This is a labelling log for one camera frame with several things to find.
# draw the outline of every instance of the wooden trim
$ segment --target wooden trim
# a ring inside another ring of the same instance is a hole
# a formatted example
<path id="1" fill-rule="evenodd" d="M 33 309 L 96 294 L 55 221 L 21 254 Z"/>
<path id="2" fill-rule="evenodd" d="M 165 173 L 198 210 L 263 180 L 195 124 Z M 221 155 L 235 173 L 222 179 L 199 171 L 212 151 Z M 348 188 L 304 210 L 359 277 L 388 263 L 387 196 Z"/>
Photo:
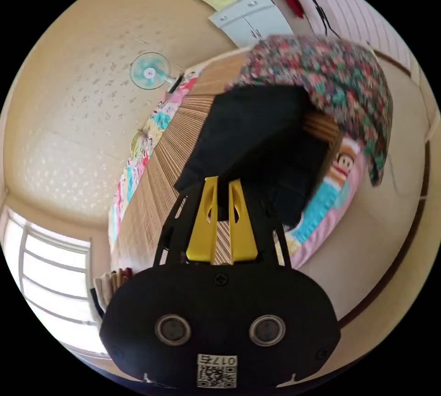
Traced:
<path id="1" fill-rule="evenodd" d="M 366 310 L 380 295 L 380 293 L 385 289 L 385 287 L 389 284 L 389 281 L 393 278 L 396 271 L 400 267 L 403 262 L 410 246 L 412 245 L 413 239 L 418 230 L 418 226 L 420 224 L 421 218 L 423 216 L 424 207 L 426 205 L 425 197 L 427 196 L 427 191 L 429 188 L 429 176 L 430 176 L 430 143 L 427 142 L 425 145 L 425 162 L 424 162 L 424 176 L 423 176 L 423 184 L 421 186 L 421 199 L 417 206 L 417 212 L 415 213 L 415 217 L 413 219 L 412 225 L 410 226 L 409 232 L 407 234 L 406 240 L 404 240 L 401 249 L 399 250 L 397 256 L 394 261 L 390 265 L 389 269 L 382 276 L 380 281 L 375 285 L 375 287 L 367 294 L 367 296 L 352 309 L 348 314 L 346 314 L 343 318 L 339 320 L 339 328 L 342 329 L 344 326 L 347 326 L 351 321 L 353 321 L 357 316 L 359 316 L 364 310 Z"/>
<path id="2" fill-rule="evenodd" d="M 410 78 L 412 78 L 412 74 L 410 70 L 408 70 L 404 65 L 400 64 L 395 59 L 392 59 L 390 56 L 382 53 L 381 51 L 373 49 L 373 52 L 380 58 L 383 59 L 386 62 L 389 62 L 392 65 L 395 65 L 397 68 L 399 68 L 403 73 L 407 74 Z"/>

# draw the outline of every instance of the qr code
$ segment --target qr code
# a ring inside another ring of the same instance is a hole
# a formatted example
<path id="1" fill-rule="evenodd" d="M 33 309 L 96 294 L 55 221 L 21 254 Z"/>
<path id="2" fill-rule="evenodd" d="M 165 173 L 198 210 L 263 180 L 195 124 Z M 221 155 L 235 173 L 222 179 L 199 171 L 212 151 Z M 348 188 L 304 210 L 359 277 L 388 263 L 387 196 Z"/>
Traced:
<path id="1" fill-rule="evenodd" d="M 236 388 L 237 357 L 198 355 L 198 387 Z"/>

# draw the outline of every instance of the wall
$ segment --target wall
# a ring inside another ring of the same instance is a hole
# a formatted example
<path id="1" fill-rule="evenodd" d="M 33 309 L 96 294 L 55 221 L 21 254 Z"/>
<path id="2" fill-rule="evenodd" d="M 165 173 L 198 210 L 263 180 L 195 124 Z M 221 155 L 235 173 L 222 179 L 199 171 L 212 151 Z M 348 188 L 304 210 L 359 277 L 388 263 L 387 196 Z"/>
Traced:
<path id="1" fill-rule="evenodd" d="M 74 222 L 60 220 L 44 213 L 13 194 L 6 197 L 6 206 L 27 220 L 49 231 L 80 240 L 92 239 L 90 268 L 92 278 L 110 271 L 110 245 L 106 227 L 87 227 Z"/>
<path id="2" fill-rule="evenodd" d="M 130 80 L 141 53 L 171 74 L 235 46 L 201 0 L 78 0 L 42 35 L 13 91 L 4 138 L 11 193 L 49 214 L 103 226 L 130 142 L 167 86 Z"/>

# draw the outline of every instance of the bed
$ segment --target bed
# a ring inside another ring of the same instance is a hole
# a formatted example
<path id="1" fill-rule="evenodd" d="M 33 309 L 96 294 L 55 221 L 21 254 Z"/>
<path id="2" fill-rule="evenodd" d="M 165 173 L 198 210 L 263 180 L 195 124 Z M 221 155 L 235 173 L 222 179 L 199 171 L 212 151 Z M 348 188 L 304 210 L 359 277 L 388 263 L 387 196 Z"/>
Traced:
<path id="1" fill-rule="evenodd" d="M 154 253 L 159 233 L 177 194 L 173 185 L 197 140 L 213 98 L 239 73 L 247 51 L 202 65 L 187 72 L 184 82 L 165 103 L 153 112 L 143 131 L 135 135 L 131 158 L 123 172 L 109 213 L 109 240 L 112 248 L 139 181 L 144 198 L 148 195 L 149 225 L 146 251 Z M 321 246 L 347 210 L 363 173 L 366 158 L 362 146 L 339 132 L 326 115 L 310 113 L 303 129 L 326 141 L 329 152 L 320 178 L 296 228 L 286 230 L 288 250 L 294 268 L 301 267 Z M 342 160 L 350 159 L 350 166 Z M 280 262 L 282 256 L 277 244 Z M 230 262 L 228 224 L 218 224 L 216 263 Z"/>
<path id="2" fill-rule="evenodd" d="M 222 92 L 237 75 L 247 53 L 248 49 L 232 51 L 186 70 L 186 75 L 200 73 L 199 78 L 182 98 L 149 156 L 111 244 L 112 269 L 130 266 L 136 273 L 152 265 L 162 224 L 177 198 L 173 184 L 192 150 L 213 95 Z M 372 187 L 366 162 L 355 159 L 356 170 L 349 174 L 347 187 L 330 208 L 328 219 L 310 233 L 308 243 L 293 242 L 298 237 L 295 230 L 286 234 L 295 249 L 291 250 L 293 267 L 325 289 L 338 318 L 363 301 L 396 259 L 413 222 L 423 183 L 424 103 L 417 99 L 418 88 L 407 75 L 391 62 L 380 58 L 379 63 L 394 99 L 389 152 L 395 180 L 387 166 L 382 184 Z M 413 126 L 412 134 L 406 125 Z M 342 143 L 341 134 L 335 137 L 330 159 Z M 220 223 L 216 263 L 229 261 L 227 248 L 228 227 Z"/>

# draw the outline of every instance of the window frame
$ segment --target window frame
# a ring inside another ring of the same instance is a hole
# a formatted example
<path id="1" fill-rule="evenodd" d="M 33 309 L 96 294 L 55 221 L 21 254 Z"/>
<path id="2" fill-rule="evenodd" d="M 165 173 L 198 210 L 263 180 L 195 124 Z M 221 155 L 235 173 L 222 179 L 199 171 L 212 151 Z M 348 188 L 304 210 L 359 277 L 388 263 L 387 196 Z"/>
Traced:
<path id="1" fill-rule="evenodd" d="M 73 322 L 76 324 L 85 324 L 85 325 L 90 325 L 90 326 L 96 326 L 99 329 L 99 326 L 101 325 L 101 318 L 95 308 L 94 300 L 93 300 L 92 294 L 90 292 L 91 285 L 92 285 L 91 268 L 90 268 L 90 250 L 92 248 L 92 238 L 89 238 L 89 241 L 88 241 L 89 246 L 88 247 L 86 245 L 85 246 L 78 246 L 73 243 L 60 241 L 54 237 L 45 235 L 45 234 L 33 229 L 34 223 L 31 223 L 30 221 L 28 221 L 26 219 L 23 219 L 24 222 L 22 222 L 21 220 L 17 220 L 15 215 L 18 215 L 18 214 L 16 214 L 14 211 L 12 211 L 11 209 L 8 208 L 5 231 L 7 229 L 7 225 L 9 223 L 9 221 L 12 221 L 16 225 L 20 226 L 23 230 L 22 238 L 20 241 L 20 247 L 19 247 L 19 251 L 18 251 L 18 281 L 19 281 L 20 293 L 22 294 L 25 301 L 31 303 L 32 305 L 36 306 L 40 310 L 42 310 L 42 311 L 44 311 L 54 317 L 60 318 L 65 321 Z M 60 248 L 63 250 L 69 250 L 71 252 L 84 254 L 85 255 L 85 268 L 83 269 L 81 267 L 74 267 L 74 266 L 69 266 L 69 265 L 57 263 L 56 261 L 48 260 L 47 258 L 41 257 L 40 255 L 34 254 L 33 252 L 27 250 L 26 249 L 26 241 L 27 241 L 28 235 L 30 235 L 30 236 L 32 236 L 32 237 L 34 237 L 44 243 L 50 244 L 53 247 L 57 247 L 57 248 Z M 70 295 L 70 294 L 66 294 L 63 292 L 58 292 L 58 291 L 53 290 L 49 287 L 46 287 L 42 284 L 39 284 L 38 282 L 36 282 L 33 279 L 24 275 L 24 273 L 23 273 L 24 254 L 28 254 L 28 255 L 36 258 L 37 260 L 40 260 L 44 263 L 47 263 L 47 264 L 55 266 L 55 267 L 59 267 L 59 268 L 74 271 L 74 272 L 83 273 L 85 275 L 87 297 Z M 34 284 L 35 286 L 40 287 L 43 290 L 46 290 L 50 293 L 53 293 L 53 294 L 56 294 L 56 295 L 59 295 L 59 296 L 65 297 L 65 298 L 72 298 L 75 300 L 87 301 L 89 303 L 92 318 L 94 320 L 93 321 L 83 321 L 83 320 L 65 317 L 63 315 L 59 315 L 57 313 L 54 313 L 54 312 L 47 310 L 47 309 L 43 308 L 42 306 L 36 304 L 35 302 L 33 302 L 32 300 L 27 298 L 26 295 L 24 294 L 23 278 L 25 278 L 27 281 Z M 100 359 L 110 359 L 110 356 L 107 353 L 99 353 L 99 352 L 95 352 L 95 351 L 83 350 L 83 349 L 74 347 L 72 345 L 66 344 L 61 341 L 58 341 L 58 342 L 74 354 L 80 354 L 82 356 L 89 356 L 89 357 L 100 358 Z"/>

